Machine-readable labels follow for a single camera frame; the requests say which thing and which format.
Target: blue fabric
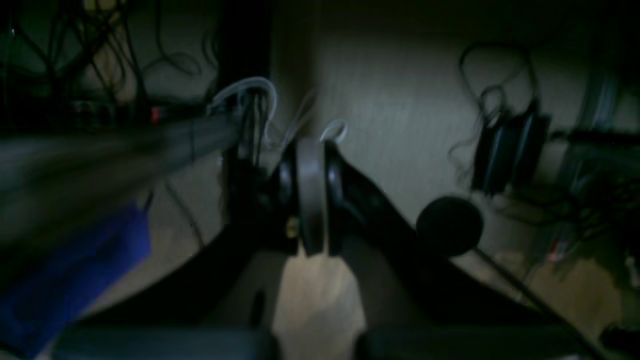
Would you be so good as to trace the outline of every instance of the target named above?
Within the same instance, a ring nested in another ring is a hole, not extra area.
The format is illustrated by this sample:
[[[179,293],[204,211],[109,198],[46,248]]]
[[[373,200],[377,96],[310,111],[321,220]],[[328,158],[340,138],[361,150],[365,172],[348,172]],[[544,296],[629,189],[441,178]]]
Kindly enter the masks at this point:
[[[32,359],[151,251],[135,204],[74,236],[0,298],[0,344]]]

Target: white cable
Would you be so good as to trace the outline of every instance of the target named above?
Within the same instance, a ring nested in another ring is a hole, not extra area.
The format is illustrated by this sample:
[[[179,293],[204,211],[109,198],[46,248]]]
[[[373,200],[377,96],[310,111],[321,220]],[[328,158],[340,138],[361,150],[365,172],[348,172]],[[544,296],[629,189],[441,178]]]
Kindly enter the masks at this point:
[[[337,133],[330,135],[331,131],[337,129]],[[324,127],[322,134],[320,135],[320,142],[331,140],[335,143],[341,143],[347,138],[349,134],[349,124],[344,119],[335,119]]]
[[[213,97],[211,103],[208,105],[207,112],[211,114],[213,109],[222,104],[224,100],[233,95],[240,94],[248,88],[262,88],[265,89],[269,94],[271,105],[269,106],[269,116],[267,118],[267,124],[270,124],[273,120],[273,115],[275,115],[276,113],[276,108],[278,107],[278,91],[276,90],[276,86],[272,82],[270,82],[269,79],[262,78],[260,76],[242,79],[237,83],[233,83],[219,91]]]
[[[264,138],[265,144],[268,149],[277,148],[278,150],[282,151],[290,142],[293,141],[298,131],[311,119],[311,115],[313,115],[313,112],[316,108],[315,101],[313,102],[313,105],[304,113],[304,115],[303,110],[307,106],[309,100],[314,99],[316,94],[317,90],[313,88],[309,90],[307,94],[302,98],[302,101],[300,102],[300,105],[298,106],[298,109],[296,110],[296,113],[293,116],[293,119],[291,120],[291,123],[289,124],[287,131],[285,131],[282,141],[278,146],[274,146],[273,140],[269,136],[269,130],[273,127],[273,125],[272,123],[267,121],[267,124],[264,127]]]

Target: cable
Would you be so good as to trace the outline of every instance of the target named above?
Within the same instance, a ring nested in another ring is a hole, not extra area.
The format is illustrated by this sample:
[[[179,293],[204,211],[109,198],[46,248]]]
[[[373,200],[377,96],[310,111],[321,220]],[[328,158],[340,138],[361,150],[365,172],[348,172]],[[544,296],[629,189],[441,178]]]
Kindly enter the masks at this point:
[[[263,95],[259,94],[257,96],[257,101],[254,102],[255,116],[258,120],[258,144],[255,148],[255,163],[254,166],[258,167],[260,165],[260,151],[262,149],[262,137],[264,136],[264,128],[266,127],[266,105],[264,104]]]
[[[166,191],[171,197],[171,199],[180,209],[182,216],[184,216],[184,218],[189,222],[189,225],[191,226],[191,230],[193,231],[196,241],[198,242],[198,247],[200,249],[203,249],[205,247],[205,243],[202,237],[202,232],[200,231],[200,227],[198,227],[198,223],[196,222],[195,217],[193,216],[191,210],[189,210],[189,208],[182,201],[182,199],[180,198],[178,193],[175,191],[175,189],[173,188],[169,180],[166,180],[164,182],[164,187],[166,188]]]
[[[96,9],[96,12],[97,12],[97,15],[95,17],[89,16],[86,12],[83,12],[83,14],[82,14],[83,26],[85,28],[88,28],[88,25],[92,24],[93,27],[94,27],[94,30],[97,33],[106,32],[106,34],[107,34],[107,38],[106,38],[106,41],[105,41],[104,45],[107,45],[107,47],[111,50],[111,52],[113,53],[113,57],[115,58],[115,60],[117,62],[118,68],[120,69],[120,78],[117,79],[117,80],[112,80],[112,85],[111,85],[111,88],[109,89],[109,91],[113,95],[113,94],[115,94],[115,92],[117,92],[120,89],[122,89],[125,86],[126,82],[127,82],[127,79],[126,79],[127,71],[125,69],[124,62],[122,60],[122,57],[124,56],[124,54],[122,54],[121,56],[118,55],[118,53],[116,52],[115,48],[111,44],[111,37],[112,37],[114,31],[111,28],[109,23],[111,22],[111,18],[113,17],[113,13],[104,13],[102,11],[102,8],[100,7],[100,1],[99,0],[95,1],[95,9]],[[113,95],[111,97],[111,100],[115,102],[115,95]]]
[[[47,43],[47,58],[49,59],[49,61],[51,61],[54,67],[56,64],[56,60],[53,60],[54,39],[55,39],[56,30],[58,28],[58,23],[60,21],[61,16],[62,16],[61,12],[57,12],[56,15],[54,15],[53,17],[53,20],[51,21],[51,27],[49,28],[49,41]]]
[[[477,125],[474,127],[474,133],[469,138],[458,141],[457,143],[454,143],[449,148],[449,151],[447,151],[447,160],[449,160],[449,163],[451,163],[454,166],[454,168],[456,168],[456,183],[458,184],[458,186],[464,189],[469,187],[469,186],[465,186],[464,182],[471,175],[474,169],[474,166],[473,164],[465,166],[465,164],[463,164],[463,162],[460,159],[458,159],[454,155],[454,153],[458,149],[471,146],[477,142],[478,138],[480,137],[480,132],[482,129],[482,126],[480,125],[481,120],[482,120],[482,117],[478,116],[478,119],[476,122]]]
[[[145,200],[145,205],[143,207],[143,209],[148,213],[149,209],[151,208],[151,205],[153,205],[154,203],[154,197],[156,196],[155,191],[153,188],[151,188],[151,190],[149,190],[149,194],[147,195],[147,199]]]
[[[216,36],[216,28],[211,27],[202,35],[202,40],[200,41],[200,47],[202,50],[202,54],[204,55],[205,60],[211,66],[212,69],[218,69],[218,55],[216,48],[218,47],[217,36]],[[211,55],[207,49],[211,45]]]
[[[45,65],[47,76],[49,77],[49,84],[52,89],[51,92],[53,95],[57,95],[60,90],[60,86],[58,84],[58,78],[56,77],[56,71],[53,69],[53,65],[49,61],[47,55],[42,51],[42,49],[36,44],[27,33],[20,27],[19,24],[13,24],[13,30],[15,31],[16,36],[20,36],[29,46],[31,50],[40,58],[40,61]]]
[[[515,205],[525,204],[530,208],[540,209],[542,210],[542,212],[544,212],[544,214],[552,212],[553,208],[559,207],[560,205],[563,205],[563,208],[569,207],[569,210],[564,211],[561,214],[552,214],[553,216],[552,218],[546,218],[546,219],[541,219],[536,221],[536,220],[531,220],[530,218],[527,218],[527,217],[523,217],[518,213],[509,212],[508,209],[513,206],[507,206],[505,208],[497,208],[493,203],[493,199],[485,198],[485,200],[487,202],[488,207],[492,211],[494,211],[496,214],[502,215],[506,218],[515,220],[517,222],[520,222],[529,226],[539,227],[539,226],[549,225],[549,224],[553,224],[560,221],[573,222],[576,224],[580,223],[580,220],[581,220],[579,216],[580,211],[585,207],[582,204],[580,204],[579,201],[575,198],[575,196],[573,196],[568,190],[565,190],[559,187],[553,187],[553,186],[529,186],[529,190],[534,190],[534,191],[545,190],[546,192],[549,190],[552,190],[560,193],[559,196],[556,196],[553,199],[546,200],[546,201],[539,200],[540,198],[545,198],[544,196],[542,196],[543,194],[541,193],[535,194],[537,195],[536,197],[528,197],[526,196],[526,194],[523,193],[523,190],[525,190],[524,187],[514,190],[513,193],[514,195],[516,195],[516,197],[512,197],[504,194],[496,194],[495,196],[503,197],[507,200],[510,200],[511,202],[514,202]]]
[[[289,124],[289,127],[287,128],[282,141],[280,142],[280,145],[276,147],[277,149],[281,151],[284,150],[287,145],[289,145],[289,143],[291,143],[291,141],[295,138],[298,131],[311,119],[311,115],[313,115],[313,111],[316,108],[316,95],[317,90],[313,88],[309,90],[302,98],[302,101],[300,102],[300,105],[298,106],[298,109],[296,110],[296,113],[293,116],[293,119],[291,120],[291,123]],[[314,102],[312,103],[311,107],[303,114],[303,110],[307,106],[307,103],[312,99],[314,100]],[[269,148],[274,147],[273,141],[269,136],[268,131],[272,126],[273,125],[268,122],[267,126],[264,129],[264,138],[267,140],[266,143]]]
[[[160,59],[154,60],[151,63],[147,64],[142,69],[142,73],[145,73],[146,71],[148,71],[149,69],[151,69],[152,67],[155,67],[160,63],[168,63],[175,70],[185,75],[195,76],[195,75],[202,74],[202,68],[200,66],[200,63],[198,63],[198,60],[196,60],[193,56],[186,53],[182,53],[182,52],[173,53],[173,54],[166,53],[166,51],[164,50],[164,46],[162,45],[162,39],[160,37],[161,20],[162,20],[161,0],[155,0],[155,5],[156,5],[156,46],[161,57]],[[181,66],[174,60],[176,58],[186,59],[188,62],[192,63],[195,66],[195,70],[187,69],[186,67]]]
[[[88,39],[89,39],[89,32],[88,32],[87,22],[83,21],[84,38],[83,38],[83,35],[80,34],[80,29],[78,29],[75,26],[71,26],[71,29],[72,29],[73,34],[76,36],[78,42],[80,43],[80,46],[82,47],[83,51],[85,51],[87,53],[87,56],[90,56],[90,58],[91,58],[90,64],[91,64],[91,66],[93,68],[93,71],[95,72],[96,77],[98,78],[98,81],[100,81],[100,84],[102,85],[102,88],[104,89],[105,94],[109,97],[110,101],[116,102],[116,98],[115,98],[115,95],[114,95],[113,91],[110,89],[109,86],[107,86],[107,83],[104,80],[104,77],[102,76],[101,71],[98,69],[98,66],[95,63],[94,54],[91,52],[90,49],[87,49],[87,46],[86,46],[86,43],[85,43],[85,41],[88,41]]]
[[[467,74],[465,72],[465,62],[467,60],[467,57],[469,56],[470,53],[474,52],[477,49],[482,49],[482,48],[494,48],[494,49],[507,49],[507,50],[512,50],[515,51],[516,53],[518,53],[522,59],[524,60],[526,67],[527,67],[527,73],[529,75],[529,81],[531,83],[531,90],[532,90],[532,95],[531,95],[531,104],[537,103],[540,101],[540,86],[538,83],[538,77],[535,73],[535,71],[533,70],[533,64],[531,61],[531,55],[529,54],[529,51],[527,49],[525,49],[524,47],[521,47],[519,45],[516,44],[510,44],[510,43],[501,43],[501,42],[478,42],[475,44],[472,44],[470,46],[468,46],[460,55],[460,58],[458,60],[458,70],[460,72],[460,76],[462,78],[462,82],[465,86],[465,89],[467,90],[469,96],[471,96],[471,98],[476,102],[476,104],[478,105],[478,108],[480,109],[480,112],[483,115],[487,115],[486,112],[486,108],[484,107],[484,101],[482,99],[482,97],[477,96],[476,92],[473,90],[471,83],[467,77]],[[512,76],[515,77],[515,75],[513,75],[514,72],[512,72],[508,78],[506,80],[511,80]],[[501,87],[506,81],[502,81],[500,82],[500,85],[493,85],[494,87]]]
[[[136,109],[137,116],[140,116],[143,120],[147,120],[150,114],[150,105],[149,105],[149,96],[147,94],[147,89],[145,87],[145,81],[142,76],[142,72],[140,70],[140,66],[138,65],[138,59],[136,57],[136,53],[133,49],[133,44],[131,41],[131,32],[129,31],[129,16],[127,12],[122,11],[122,0],[116,0],[117,7],[120,10],[120,14],[122,15],[122,26],[125,32],[125,38],[127,38],[127,47],[129,48],[129,56],[131,57],[131,65],[134,75],[136,76],[136,82],[138,83],[138,96],[136,97],[138,106],[140,108]]]
[[[268,127],[271,121],[273,120],[273,115],[275,115],[276,108],[278,106],[278,92],[276,90],[275,85],[272,82],[270,82],[269,79],[262,78],[259,76],[242,79],[237,83],[233,83],[227,86],[226,88],[220,90],[213,97],[213,100],[211,101],[211,103],[207,106],[207,112],[209,114],[213,113],[213,109],[222,105],[222,103],[225,100],[227,100],[229,97],[240,94],[250,88],[261,88],[265,90],[271,98],[271,105],[269,106],[269,115],[267,117],[267,123],[266,123],[266,127]]]
[[[602,359],[605,357],[600,351],[594,347],[575,326],[573,326],[567,319],[563,318],[549,305],[536,296],[525,284],[513,276],[508,270],[496,263],[489,255],[484,253],[478,247],[474,248],[474,252],[490,267],[492,267],[503,279],[505,279],[510,285],[520,291],[529,301],[531,301],[538,309],[549,316],[551,319],[561,323],[566,329],[575,337],[575,339],[589,352],[593,359]]]
[[[324,127],[323,132],[320,134],[320,142],[324,142],[327,140],[333,141],[335,143],[341,143],[344,139],[347,138],[349,134],[349,124],[346,120],[343,119],[335,119],[331,121]]]

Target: black headphones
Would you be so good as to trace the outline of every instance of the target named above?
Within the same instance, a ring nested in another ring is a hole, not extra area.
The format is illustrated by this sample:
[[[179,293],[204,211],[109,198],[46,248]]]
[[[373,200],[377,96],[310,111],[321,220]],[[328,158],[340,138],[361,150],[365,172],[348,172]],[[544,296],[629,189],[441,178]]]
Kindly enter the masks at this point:
[[[479,97],[475,94],[465,75],[464,63],[467,56],[479,48],[511,50],[522,57],[533,92],[531,101],[523,113],[513,114],[507,105],[502,87],[519,71],[500,85],[485,88]],[[514,186],[530,183],[540,160],[551,118],[540,114],[540,89],[529,51],[514,44],[477,43],[462,53],[458,66],[465,87],[480,110],[482,127],[474,158],[471,189],[494,195],[503,192],[509,183]],[[488,111],[486,98],[493,93],[500,95],[500,105],[496,110]]]

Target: floor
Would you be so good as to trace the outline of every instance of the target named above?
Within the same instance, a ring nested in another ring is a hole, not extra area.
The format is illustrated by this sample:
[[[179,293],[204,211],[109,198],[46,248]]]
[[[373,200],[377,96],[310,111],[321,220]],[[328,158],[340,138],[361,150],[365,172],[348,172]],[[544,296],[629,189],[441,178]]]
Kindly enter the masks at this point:
[[[215,19],[211,2],[189,0],[169,4],[164,11],[165,47],[197,54],[201,34]],[[313,121],[304,129],[317,136],[333,119],[349,123],[340,151],[367,174],[403,216],[414,222],[422,208],[445,194],[467,196],[447,159],[453,144],[473,134],[476,108],[461,86],[458,56],[479,40],[519,39],[531,44],[553,33],[572,8],[571,2],[516,4],[506,0],[433,3],[416,0],[278,0],[274,13],[273,81],[280,94],[276,121],[285,126],[301,98],[318,89]],[[132,16],[132,35],[140,62],[157,56],[151,41],[151,4]],[[566,30],[533,51],[540,79],[542,108],[553,116],[553,127],[570,127],[579,115],[588,78],[584,19],[568,21]],[[500,81],[513,66],[512,56],[480,53],[468,71],[477,89]],[[200,78],[161,71],[148,87],[164,95],[197,97],[204,92],[212,70]],[[508,86],[509,101],[522,109],[530,91],[521,74]],[[637,99],[625,98],[621,119],[637,114]],[[545,148],[536,174],[539,182],[553,180],[564,148]],[[468,163],[472,147],[457,157]],[[220,217],[220,155],[212,154],[154,185],[150,212],[153,253],[143,264],[105,293],[89,312],[126,298],[163,274],[177,268],[198,251],[189,224],[168,197],[170,181],[192,209],[205,239],[222,226]],[[140,191],[144,199],[148,190]],[[514,274],[525,277],[527,255],[536,229],[495,215],[482,198],[486,230],[480,246]],[[260,287],[252,274],[240,281]],[[509,295],[515,292],[471,255],[454,260],[472,276]],[[593,259],[580,259],[561,273],[543,265],[530,284],[561,314],[594,340],[611,322],[634,315],[635,300],[622,295],[613,277]],[[325,255],[288,259],[279,289],[268,294],[276,303],[271,326],[286,359],[349,359],[355,336],[368,325],[358,283],[344,262]],[[233,304],[234,294],[228,299]]]

